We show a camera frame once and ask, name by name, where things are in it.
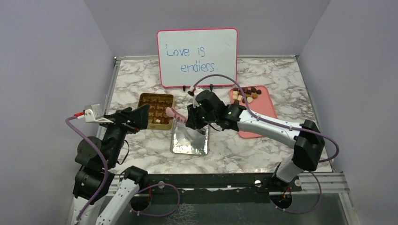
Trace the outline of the pink silicone tongs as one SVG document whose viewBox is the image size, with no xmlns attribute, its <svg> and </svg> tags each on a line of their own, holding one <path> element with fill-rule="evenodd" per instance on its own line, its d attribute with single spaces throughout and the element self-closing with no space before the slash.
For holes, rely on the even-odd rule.
<svg viewBox="0 0 398 225">
<path fill-rule="evenodd" d="M 186 123 L 187 122 L 187 118 L 182 115 L 181 113 L 179 113 L 175 108 L 173 107 L 167 107 L 165 109 L 165 113 L 168 117 L 171 117 L 181 123 Z"/>
</svg>

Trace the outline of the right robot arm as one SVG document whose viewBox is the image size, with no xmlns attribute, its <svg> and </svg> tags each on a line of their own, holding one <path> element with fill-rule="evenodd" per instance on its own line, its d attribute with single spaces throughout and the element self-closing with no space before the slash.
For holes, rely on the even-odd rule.
<svg viewBox="0 0 398 225">
<path fill-rule="evenodd" d="M 311 120 L 287 122 L 253 112 L 240 104 L 226 105 L 209 90 L 195 95 L 193 103 L 187 105 L 187 112 L 188 128 L 201 129 L 215 123 L 222 129 L 255 133 L 293 149 L 293 154 L 277 166 L 271 177 L 275 190 L 284 190 L 303 171 L 314 172 L 320 162 L 325 141 Z"/>
</svg>

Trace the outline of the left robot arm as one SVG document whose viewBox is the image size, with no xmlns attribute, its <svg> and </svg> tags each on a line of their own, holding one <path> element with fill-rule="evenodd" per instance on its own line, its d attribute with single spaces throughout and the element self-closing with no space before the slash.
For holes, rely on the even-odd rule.
<svg viewBox="0 0 398 225">
<path fill-rule="evenodd" d="M 126 135 L 147 128 L 149 111 L 150 105 L 145 104 L 136 109 L 127 107 L 106 115 L 101 106 L 95 104 L 86 106 L 81 113 L 65 120 L 82 137 L 75 157 L 81 168 L 75 176 L 73 188 L 73 225 L 114 225 L 133 196 L 147 188 L 148 172 L 130 166 L 124 171 L 114 197 L 104 210 L 100 209 L 115 177 L 109 170 L 118 163 Z M 105 127 L 103 138 L 87 137 L 71 124 L 71 120 L 81 118 L 87 123 L 98 123 Z"/>
</svg>

